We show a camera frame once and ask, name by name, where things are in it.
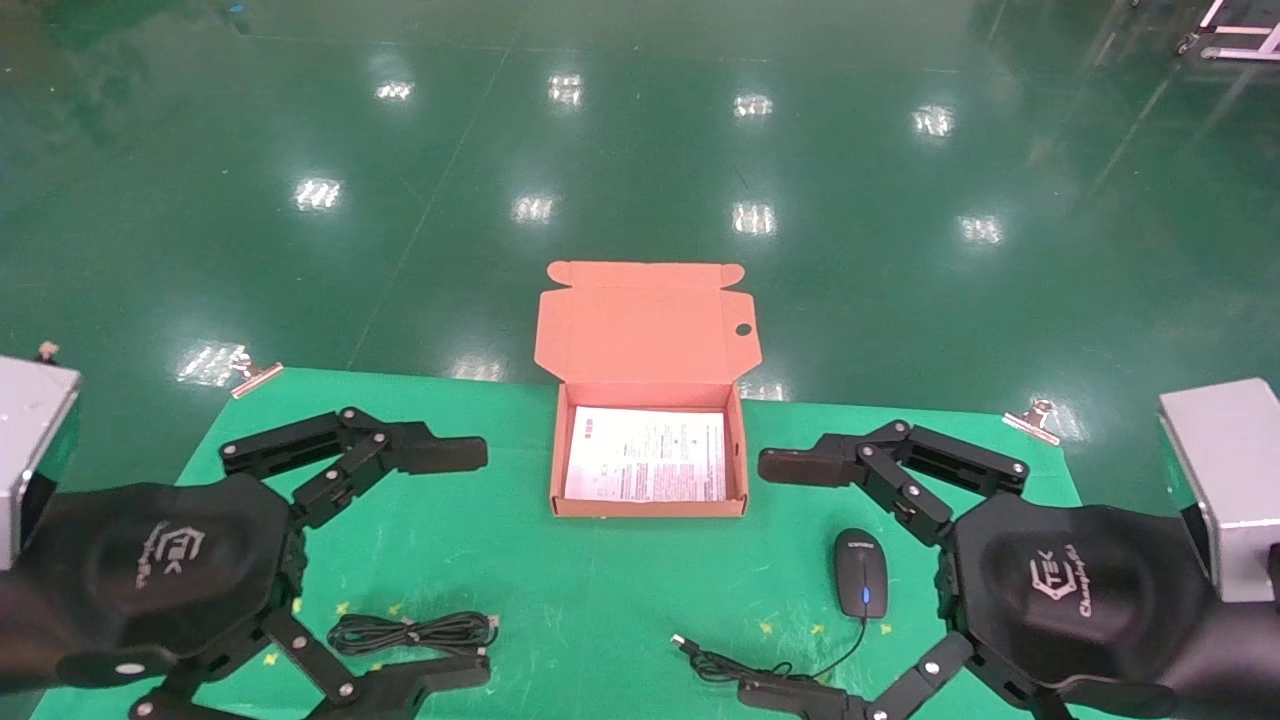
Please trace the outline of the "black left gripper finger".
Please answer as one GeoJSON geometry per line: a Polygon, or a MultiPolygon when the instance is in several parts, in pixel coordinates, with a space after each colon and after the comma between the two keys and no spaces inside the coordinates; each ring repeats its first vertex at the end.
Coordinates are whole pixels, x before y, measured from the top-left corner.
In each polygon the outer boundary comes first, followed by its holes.
{"type": "Polygon", "coordinates": [[[486,466],[488,448],[479,436],[442,438],[422,421],[381,421],[343,407],[229,441],[220,459],[227,475],[259,480],[324,462],[291,501],[292,524],[319,529],[393,471],[476,471],[486,466]]]}

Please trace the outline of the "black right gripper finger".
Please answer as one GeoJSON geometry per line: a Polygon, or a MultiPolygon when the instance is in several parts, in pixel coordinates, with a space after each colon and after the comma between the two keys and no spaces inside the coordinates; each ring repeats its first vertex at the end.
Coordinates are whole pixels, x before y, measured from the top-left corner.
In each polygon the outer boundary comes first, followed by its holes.
{"type": "Polygon", "coordinates": [[[764,448],[758,473],[776,484],[858,487],[916,541],[933,547],[950,533],[954,514],[916,475],[989,498],[1021,495],[1029,466],[956,437],[893,420],[864,436],[824,433],[812,448],[764,448]]]}
{"type": "Polygon", "coordinates": [[[739,700],[800,719],[910,719],[963,669],[1007,705],[1046,717],[1043,632],[950,632],[873,700],[773,674],[741,679],[739,700]]]}

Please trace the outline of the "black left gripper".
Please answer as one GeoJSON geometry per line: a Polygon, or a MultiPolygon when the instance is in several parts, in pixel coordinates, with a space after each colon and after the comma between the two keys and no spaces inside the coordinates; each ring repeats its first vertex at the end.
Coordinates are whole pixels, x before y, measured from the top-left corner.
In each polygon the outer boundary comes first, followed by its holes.
{"type": "Polygon", "coordinates": [[[291,610],[306,568],[288,502],[247,475],[58,492],[3,573],[3,691],[160,676],[133,719],[237,719],[200,689],[273,644],[320,694],[310,719],[415,719],[486,684],[486,647],[355,675],[291,610]]]}

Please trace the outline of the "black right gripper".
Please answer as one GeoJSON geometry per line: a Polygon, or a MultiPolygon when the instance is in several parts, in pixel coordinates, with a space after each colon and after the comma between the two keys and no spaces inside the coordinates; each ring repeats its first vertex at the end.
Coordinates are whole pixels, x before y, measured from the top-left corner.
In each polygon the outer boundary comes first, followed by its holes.
{"type": "Polygon", "coordinates": [[[1001,495],[940,546],[940,616],[966,669],[1038,719],[1275,719],[1277,609],[1229,603],[1178,519],[1001,495]]]}

